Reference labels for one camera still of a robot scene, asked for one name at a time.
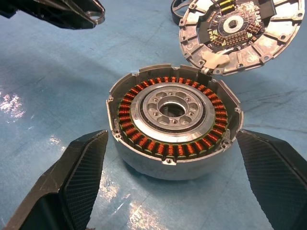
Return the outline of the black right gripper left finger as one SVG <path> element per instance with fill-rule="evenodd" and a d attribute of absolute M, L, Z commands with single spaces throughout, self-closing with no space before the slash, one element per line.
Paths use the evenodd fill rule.
<path fill-rule="evenodd" d="M 86 230 L 98 194 L 108 131 L 72 141 L 36 181 L 4 230 Z"/>

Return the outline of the black spoked rotor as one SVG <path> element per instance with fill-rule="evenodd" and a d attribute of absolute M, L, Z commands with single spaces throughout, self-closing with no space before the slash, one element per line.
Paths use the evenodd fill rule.
<path fill-rule="evenodd" d="M 176 25 L 179 25 L 180 20 L 183 18 L 185 12 L 187 11 L 192 1 L 193 0 L 173 0 L 172 1 L 170 11 L 171 11 L 173 22 Z"/>

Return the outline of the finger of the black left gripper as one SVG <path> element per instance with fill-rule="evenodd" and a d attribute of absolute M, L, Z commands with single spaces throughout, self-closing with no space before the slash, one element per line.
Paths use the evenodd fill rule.
<path fill-rule="evenodd" d="M 41 19 L 56 24 L 101 24 L 105 8 L 99 0 L 33 0 Z"/>
<path fill-rule="evenodd" d="M 81 0 L 0 0 L 0 16 L 9 19 L 23 11 L 62 29 L 92 29 L 95 23 L 86 15 L 91 7 Z"/>

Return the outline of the blue plastic table cover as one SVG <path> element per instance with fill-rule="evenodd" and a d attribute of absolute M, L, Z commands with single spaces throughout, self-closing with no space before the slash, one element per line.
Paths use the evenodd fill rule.
<path fill-rule="evenodd" d="M 105 22 L 64 30 L 21 11 L 0 17 L 0 230 L 40 175 L 76 138 L 109 129 L 106 99 L 120 78 L 185 64 L 172 0 L 101 0 Z M 307 160 L 307 0 L 291 44 L 264 66 L 223 77 L 244 128 L 283 139 Z M 142 175 L 108 139 L 90 229 L 272 230 L 237 144 L 192 181 Z"/>

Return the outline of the silver motor housing copper windings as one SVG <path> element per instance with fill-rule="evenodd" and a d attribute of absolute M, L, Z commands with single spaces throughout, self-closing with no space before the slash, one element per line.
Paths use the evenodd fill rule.
<path fill-rule="evenodd" d="M 153 65 L 110 89 L 107 115 L 116 150 L 150 177 L 181 181 L 214 169 L 243 126 L 230 88 L 197 68 Z"/>

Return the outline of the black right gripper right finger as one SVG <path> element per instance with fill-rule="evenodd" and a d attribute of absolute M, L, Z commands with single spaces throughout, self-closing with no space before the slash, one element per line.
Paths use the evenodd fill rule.
<path fill-rule="evenodd" d="M 274 230 L 307 230 L 307 161 L 286 141 L 240 130 L 251 190 Z"/>

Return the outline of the silver round motor lid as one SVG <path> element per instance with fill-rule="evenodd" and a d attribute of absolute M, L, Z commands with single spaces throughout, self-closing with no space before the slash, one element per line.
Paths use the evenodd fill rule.
<path fill-rule="evenodd" d="M 280 55 L 296 36 L 305 0 L 185 0 L 179 20 L 184 58 L 202 72 L 230 75 Z"/>

